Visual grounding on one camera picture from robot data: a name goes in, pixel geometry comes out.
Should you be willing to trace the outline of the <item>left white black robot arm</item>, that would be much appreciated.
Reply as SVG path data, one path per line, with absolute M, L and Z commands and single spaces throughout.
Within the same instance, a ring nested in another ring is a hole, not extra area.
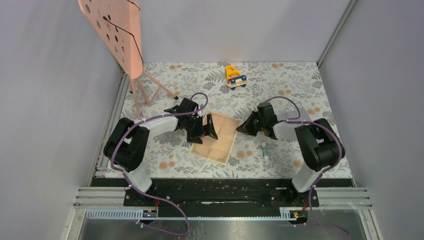
M 204 137 L 218 139 L 212 115 L 202 114 L 202 107 L 188 98 L 160 115 L 135 122 L 123 117 L 106 141 L 103 154 L 113 170 L 121 172 L 128 184 L 137 189 L 136 199 L 144 206 L 152 204 L 155 192 L 152 180 L 142 167 L 148 141 L 164 133 L 186 131 L 186 141 L 202 144 Z

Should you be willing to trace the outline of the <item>beige lined letter paper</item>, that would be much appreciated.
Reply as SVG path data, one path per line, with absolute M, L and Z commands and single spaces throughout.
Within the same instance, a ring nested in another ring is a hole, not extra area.
M 227 165 L 237 135 L 236 128 L 241 124 L 241 120 L 214 111 L 207 113 L 211 114 L 218 139 L 205 136 L 202 138 L 202 144 L 192 144 L 189 153 L 218 164 Z

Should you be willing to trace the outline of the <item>grey lavender envelope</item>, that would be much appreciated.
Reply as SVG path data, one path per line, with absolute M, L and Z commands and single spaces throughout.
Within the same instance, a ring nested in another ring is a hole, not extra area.
M 312 122 L 311 117 L 304 108 L 300 108 L 299 111 L 292 110 L 283 112 L 277 115 L 277 124 L 308 124 Z

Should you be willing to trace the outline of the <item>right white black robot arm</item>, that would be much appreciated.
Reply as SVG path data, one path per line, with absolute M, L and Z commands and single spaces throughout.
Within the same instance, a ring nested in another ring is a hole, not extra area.
M 300 108 L 276 114 L 270 102 L 263 102 L 236 130 L 249 136 L 263 133 L 273 140 L 298 142 L 304 164 L 286 193 L 287 201 L 293 206 L 301 205 L 307 199 L 306 191 L 346 154 L 329 122 L 325 118 L 312 121 Z

